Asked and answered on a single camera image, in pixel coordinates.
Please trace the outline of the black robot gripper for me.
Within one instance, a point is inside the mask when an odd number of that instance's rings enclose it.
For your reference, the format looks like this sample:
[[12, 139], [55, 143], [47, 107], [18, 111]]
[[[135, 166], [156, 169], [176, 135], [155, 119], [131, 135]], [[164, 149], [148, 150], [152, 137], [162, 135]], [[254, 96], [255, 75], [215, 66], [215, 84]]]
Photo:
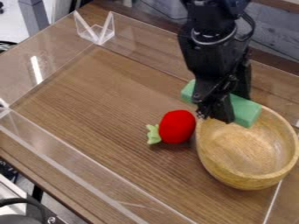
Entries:
[[186, 66], [195, 77], [191, 102], [199, 118], [235, 121], [230, 93], [250, 100], [250, 36], [238, 34], [234, 20], [215, 25], [188, 19], [178, 34]]

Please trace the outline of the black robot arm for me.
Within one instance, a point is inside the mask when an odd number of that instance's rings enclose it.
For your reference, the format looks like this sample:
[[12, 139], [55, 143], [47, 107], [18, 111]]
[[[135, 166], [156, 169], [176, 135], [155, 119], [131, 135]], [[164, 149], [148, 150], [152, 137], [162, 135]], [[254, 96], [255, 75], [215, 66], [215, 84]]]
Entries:
[[195, 76], [191, 102], [198, 115], [224, 123], [236, 120], [231, 96], [251, 95], [248, 43], [254, 35], [238, 33], [238, 21], [256, 26], [246, 13], [251, 0], [182, 0], [188, 11], [178, 33], [186, 66]]

